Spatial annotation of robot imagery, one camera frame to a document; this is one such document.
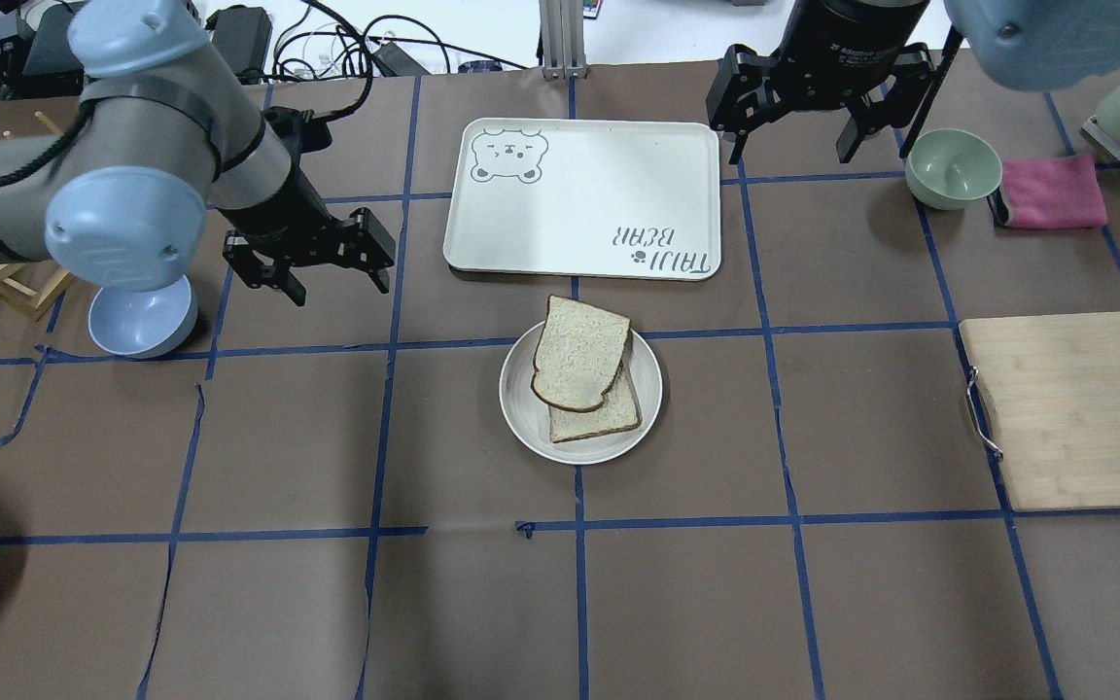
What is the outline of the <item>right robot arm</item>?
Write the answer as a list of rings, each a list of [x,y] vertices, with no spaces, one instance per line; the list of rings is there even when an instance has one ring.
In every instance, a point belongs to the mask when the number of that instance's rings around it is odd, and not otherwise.
[[[941,57],[912,40],[925,1],[797,1],[769,54],[735,44],[706,96],[710,129],[732,142],[730,164],[760,125],[790,114],[848,114],[836,141],[849,162],[866,138],[902,129],[907,157],[961,45],[996,84],[1068,88],[1120,68],[1120,1],[948,1]]]

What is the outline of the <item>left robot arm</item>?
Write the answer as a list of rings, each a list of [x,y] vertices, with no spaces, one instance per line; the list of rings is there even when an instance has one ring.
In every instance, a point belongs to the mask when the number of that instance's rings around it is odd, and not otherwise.
[[[74,123],[0,139],[0,265],[52,259],[90,284],[158,291],[217,211],[246,287],[304,305],[295,270],[330,264],[390,291],[395,239],[368,209],[334,216],[299,164],[354,106],[258,108],[181,1],[90,1],[67,37],[90,78]]]

